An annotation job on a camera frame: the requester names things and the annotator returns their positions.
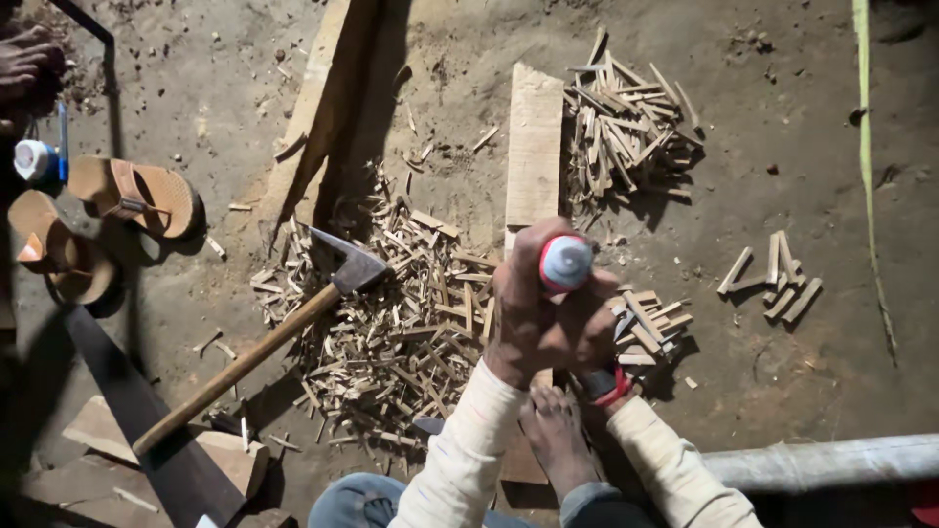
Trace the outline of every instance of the handsaw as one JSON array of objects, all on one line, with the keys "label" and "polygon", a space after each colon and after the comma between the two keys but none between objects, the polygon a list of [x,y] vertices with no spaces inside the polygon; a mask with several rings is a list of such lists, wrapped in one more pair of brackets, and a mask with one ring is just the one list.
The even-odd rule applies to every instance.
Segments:
[{"label": "handsaw", "polygon": [[[124,438],[133,444],[169,413],[169,407],[84,307],[70,310],[65,322],[72,343],[85,358]],[[137,458],[177,528],[194,528],[200,521],[210,526],[207,520],[225,526],[245,503],[231,479],[192,441],[185,427]]]}]

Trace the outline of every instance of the hammer head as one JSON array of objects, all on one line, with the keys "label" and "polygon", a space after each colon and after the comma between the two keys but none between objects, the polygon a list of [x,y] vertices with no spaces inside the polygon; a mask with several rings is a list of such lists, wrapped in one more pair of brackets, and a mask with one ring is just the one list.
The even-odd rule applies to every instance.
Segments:
[{"label": "hammer head", "polygon": [[387,262],[360,247],[338,239],[329,233],[324,233],[315,227],[304,226],[318,239],[326,242],[339,253],[346,255],[346,263],[332,276],[332,283],[339,288],[343,295],[371,286],[382,274],[391,269]]}]

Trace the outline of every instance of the flip-flop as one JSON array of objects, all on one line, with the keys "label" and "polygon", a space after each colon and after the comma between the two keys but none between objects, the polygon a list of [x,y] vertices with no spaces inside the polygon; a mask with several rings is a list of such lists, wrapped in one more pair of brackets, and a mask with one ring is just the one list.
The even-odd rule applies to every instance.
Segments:
[{"label": "flip-flop", "polygon": [[133,220],[166,239],[190,233],[202,201],[179,174],[124,160],[79,156],[69,171],[69,191],[98,208],[101,218]]},{"label": "flip-flop", "polygon": [[48,195],[20,194],[7,218],[24,240],[16,259],[29,271],[47,275],[64,301],[92,304],[111,288],[115,263],[95,242],[71,232]]}]

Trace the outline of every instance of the pile of wood chips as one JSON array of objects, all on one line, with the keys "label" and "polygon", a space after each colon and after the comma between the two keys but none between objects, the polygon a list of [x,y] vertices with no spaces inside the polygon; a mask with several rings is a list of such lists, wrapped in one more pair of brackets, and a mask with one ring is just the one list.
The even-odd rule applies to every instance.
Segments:
[{"label": "pile of wood chips", "polygon": [[663,305],[654,291],[633,291],[623,285],[622,297],[607,301],[618,319],[613,339],[627,375],[641,379],[650,368],[666,365],[681,348],[685,328],[694,320],[683,314],[687,300]]},{"label": "pile of wood chips", "polygon": [[782,320],[787,323],[795,322],[818,294],[822,287],[822,279],[816,277],[809,281],[808,287],[805,287],[806,276],[801,270],[802,262],[793,259],[785,231],[777,231],[769,237],[766,274],[738,281],[737,275],[752,255],[753,248],[745,247],[727,276],[717,287],[717,294],[727,295],[749,287],[768,287],[771,291],[763,295],[763,302],[769,307],[763,313],[766,319],[772,322],[782,315]]},{"label": "pile of wood chips", "polygon": [[[406,196],[393,194],[380,165],[375,194],[358,206],[370,219],[367,243],[348,229],[362,227],[342,214],[331,231],[383,258],[391,276],[373,289],[340,301],[338,320],[321,319],[305,329],[295,347],[295,373],[316,410],[333,418],[330,433],[347,427],[349,436],[330,444],[370,437],[411,448],[406,435],[419,415],[446,418],[462,394],[492,328],[495,297],[491,274],[498,260],[474,256],[458,244],[459,229],[414,210]],[[253,277],[266,322],[280,324],[311,294],[327,284],[336,263],[328,246],[291,221],[283,266]]]},{"label": "pile of wood chips", "polygon": [[[601,26],[588,63],[568,68],[575,73],[573,84],[564,90],[565,115],[576,118],[571,145],[575,170],[569,182],[572,203],[602,198],[613,187],[611,175],[627,194],[640,190],[689,199],[691,193],[677,184],[699,158],[695,150],[703,143],[679,130],[684,120],[682,101],[695,131],[700,130],[698,114],[682,87],[676,82],[676,93],[653,64],[649,67],[654,82],[649,82],[609,50],[601,54],[606,40],[607,31]],[[628,203],[624,196],[620,199]]]}]

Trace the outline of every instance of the white pipe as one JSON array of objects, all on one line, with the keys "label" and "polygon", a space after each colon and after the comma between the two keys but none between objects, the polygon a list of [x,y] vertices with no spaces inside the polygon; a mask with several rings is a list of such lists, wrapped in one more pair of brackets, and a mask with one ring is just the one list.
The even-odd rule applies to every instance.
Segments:
[{"label": "white pipe", "polygon": [[900,483],[939,477],[939,434],[724,451],[704,465],[729,488],[803,493],[814,489]]}]

